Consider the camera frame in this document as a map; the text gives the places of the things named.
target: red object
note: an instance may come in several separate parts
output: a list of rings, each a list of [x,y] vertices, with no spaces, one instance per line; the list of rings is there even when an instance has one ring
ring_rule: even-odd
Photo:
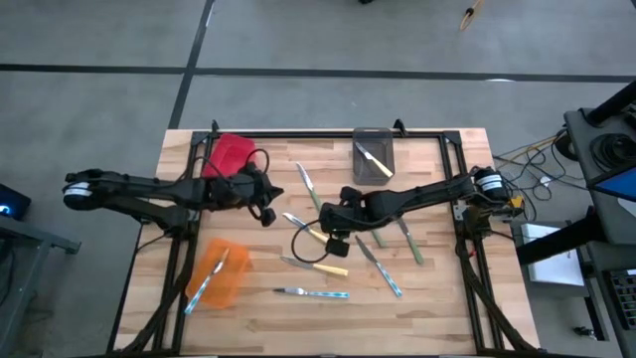
[[[239,169],[245,166],[247,156],[256,149],[253,140],[229,133],[222,134],[216,144],[210,155],[210,161],[219,168],[224,176],[237,174]],[[254,157],[255,155],[252,155],[249,161],[253,162]],[[206,163],[202,176],[214,178],[219,174],[210,164]]]

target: wooden tabletop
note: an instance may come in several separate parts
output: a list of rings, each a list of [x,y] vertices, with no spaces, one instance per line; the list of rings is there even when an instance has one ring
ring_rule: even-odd
[[[485,129],[458,130],[468,168],[493,165]],[[190,130],[166,133],[158,177],[174,180],[182,173],[191,134]],[[455,233],[448,204],[404,215],[424,257],[423,266],[415,263],[397,224],[391,223],[379,230],[389,243],[386,249],[379,249],[371,234],[360,234],[403,291],[402,298],[394,295],[354,240],[349,241],[351,248],[347,258],[331,256],[322,263],[348,269],[348,277],[292,267],[279,257],[291,257],[289,245],[296,229],[281,214],[290,212],[306,222],[317,218],[295,162],[305,167],[323,202],[337,202],[342,186],[353,185],[351,140],[258,139],[256,146],[269,152],[269,178],[285,190],[272,205],[278,219],[264,229],[247,210],[204,213],[197,260],[211,239],[223,238],[248,246],[253,270],[246,274],[234,306],[213,310],[199,304],[186,318],[182,354],[475,353],[459,259],[454,253]],[[395,139],[394,152],[396,175],[389,184],[361,187],[361,190],[406,190],[444,180],[435,139]],[[509,232],[501,223],[493,223],[493,227]],[[156,227],[145,228],[140,245],[160,234]],[[485,240],[484,246],[496,301],[524,338],[539,346],[513,243],[492,236]],[[169,247],[170,240],[166,239],[137,255],[115,348],[129,343],[157,307]],[[298,238],[297,248],[299,255],[306,258],[317,258],[324,253],[324,248],[305,234]],[[348,291],[351,298],[291,296],[271,291],[283,286]],[[488,320],[481,305],[480,316],[486,341],[490,342]],[[171,323],[169,320],[167,344],[172,337]]]

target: blue screen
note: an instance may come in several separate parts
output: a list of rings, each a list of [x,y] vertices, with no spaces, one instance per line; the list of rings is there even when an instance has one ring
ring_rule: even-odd
[[[636,168],[629,169],[596,184],[598,188],[616,193],[625,199],[636,198]]]

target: orange plastic container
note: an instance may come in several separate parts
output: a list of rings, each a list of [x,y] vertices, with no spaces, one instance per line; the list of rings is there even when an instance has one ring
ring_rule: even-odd
[[[212,272],[226,248],[230,248],[226,262],[219,273],[212,276],[205,292],[199,298],[199,302],[205,305],[224,309],[229,307],[239,293],[239,286],[245,275],[245,271],[251,267],[249,253],[245,246],[237,245],[223,239],[213,239],[206,248],[206,253],[192,273],[192,278],[186,294],[192,298],[208,274]]]

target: floor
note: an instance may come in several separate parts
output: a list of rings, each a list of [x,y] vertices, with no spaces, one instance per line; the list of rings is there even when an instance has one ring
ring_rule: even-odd
[[[469,0],[217,0],[208,17],[212,3],[0,2],[0,152],[10,153],[0,156],[0,181],[34,199],[30,223],[82,241],[76,257],[49,259],[24,351],[104,351],[139,226],[108,211],[67,209],[64,177],[93,167],[152,175],[168,127],[208,128],[212,119],[223,128],[388,126],[401,118],[410,127],[486,127],[498,153],[553,135],[564,111],[598,105],[636,77],[629,0],[490,0],[463,33]],[[482,81],[506,78],[518,81]],[[551,185],[539,219],[580,218],[589,195]],[[615,340],[571,333],[589,325],[582,299],[530,296],[544,348],[618,356]]]

